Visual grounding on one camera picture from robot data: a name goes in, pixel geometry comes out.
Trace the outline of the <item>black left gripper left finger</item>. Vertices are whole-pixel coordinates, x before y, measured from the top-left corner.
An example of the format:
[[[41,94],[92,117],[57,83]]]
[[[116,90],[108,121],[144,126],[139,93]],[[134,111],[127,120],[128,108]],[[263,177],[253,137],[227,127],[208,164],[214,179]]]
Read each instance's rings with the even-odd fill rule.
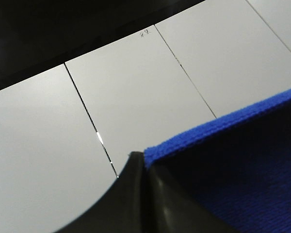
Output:
[[[153,200],[142,152],[131,152],[107,192],[60,233],[155,233]]]

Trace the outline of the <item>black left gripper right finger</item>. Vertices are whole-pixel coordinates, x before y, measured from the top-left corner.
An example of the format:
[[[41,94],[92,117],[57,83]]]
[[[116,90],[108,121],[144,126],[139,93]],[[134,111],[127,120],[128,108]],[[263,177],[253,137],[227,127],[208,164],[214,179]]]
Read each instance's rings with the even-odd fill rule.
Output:
[[[154,233],[234,233],[235,228],[207,211],[161,165],[148,171]]]

